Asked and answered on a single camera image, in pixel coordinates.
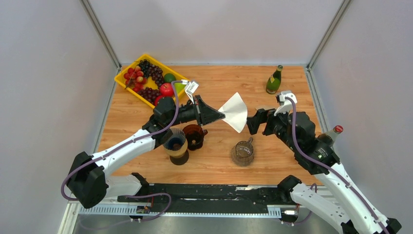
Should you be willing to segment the white paper coffee filter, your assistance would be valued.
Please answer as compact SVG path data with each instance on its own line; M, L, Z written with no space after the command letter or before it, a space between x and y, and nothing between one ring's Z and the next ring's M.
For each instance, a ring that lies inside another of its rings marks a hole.
M247 122L247 106L236 92L223 106L218 110L225 117L223 121L232 127L237 133L241 133Z

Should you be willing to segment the amber glass dripper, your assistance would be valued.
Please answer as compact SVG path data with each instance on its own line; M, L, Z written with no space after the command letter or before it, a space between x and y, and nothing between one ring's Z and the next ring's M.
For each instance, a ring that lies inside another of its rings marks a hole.
M188 149L191 151L201 149L205 136L208 134L208 130L196 124L187 125L183 128L183 132L188 142Z

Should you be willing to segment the blue ribbed glass dripper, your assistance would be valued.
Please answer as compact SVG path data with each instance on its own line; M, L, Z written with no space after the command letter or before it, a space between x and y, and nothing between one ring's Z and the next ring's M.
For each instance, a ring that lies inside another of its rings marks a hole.
M170 128L172 135L167 139L163 146L167 150L178 150L186 143L185 133L178 128Z

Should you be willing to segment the brown paper coffee filter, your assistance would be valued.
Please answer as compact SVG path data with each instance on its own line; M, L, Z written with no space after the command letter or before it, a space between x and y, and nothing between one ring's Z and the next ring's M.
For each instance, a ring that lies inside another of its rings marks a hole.
M271 109L275 109L275 107L271 105L260 105L260 106L257 106L255 109L256 110L259 110L259 109L271 110Z

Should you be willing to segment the wooden ring dripper holder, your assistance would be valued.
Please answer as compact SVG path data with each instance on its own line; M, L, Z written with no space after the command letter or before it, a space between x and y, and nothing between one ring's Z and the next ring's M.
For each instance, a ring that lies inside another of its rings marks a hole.
M164 150L172 158L181 158L187 153L188 145L186 143L183 145L174 143L164 147Z

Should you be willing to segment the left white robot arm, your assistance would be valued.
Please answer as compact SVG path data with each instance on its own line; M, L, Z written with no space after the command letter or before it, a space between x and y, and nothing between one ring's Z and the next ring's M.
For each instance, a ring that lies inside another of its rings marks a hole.
M172 136L170 128L174 125L196 121L204 126L224 118L224 113L208 106L199 95L185 105L163 97L148 122L131 137L92 155L79 153L61 185L62 196L79 201L84 208L94 207L107 197L124 195L145 201L149 189L141 179L136 175L113 176L113 173L137 156L163 145Z

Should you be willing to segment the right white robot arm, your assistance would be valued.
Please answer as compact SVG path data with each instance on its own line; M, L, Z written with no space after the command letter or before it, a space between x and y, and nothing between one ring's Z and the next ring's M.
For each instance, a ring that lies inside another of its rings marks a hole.
M395 234L401 230L397 219L382 214L360 191L334 152L334 140L327 134L316 136L315 124L305 112L259 109L246 123L252 135L265 124L263 135L275 135L290 148L298 164L322 182L338 204L292 175L279 184L280 201L304 205L340 234Z

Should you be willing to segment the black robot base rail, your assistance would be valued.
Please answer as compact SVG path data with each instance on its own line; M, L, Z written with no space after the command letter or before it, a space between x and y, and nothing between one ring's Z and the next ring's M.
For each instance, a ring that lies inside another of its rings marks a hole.
M142 202L149 206L145 211L183 215L271 215L284 217L274 208L295 206L290 192L301 181L287 176L276 186L220 185L220 184L149 184L140 174L135 177L143 183L136 195L117 197L119 202Z

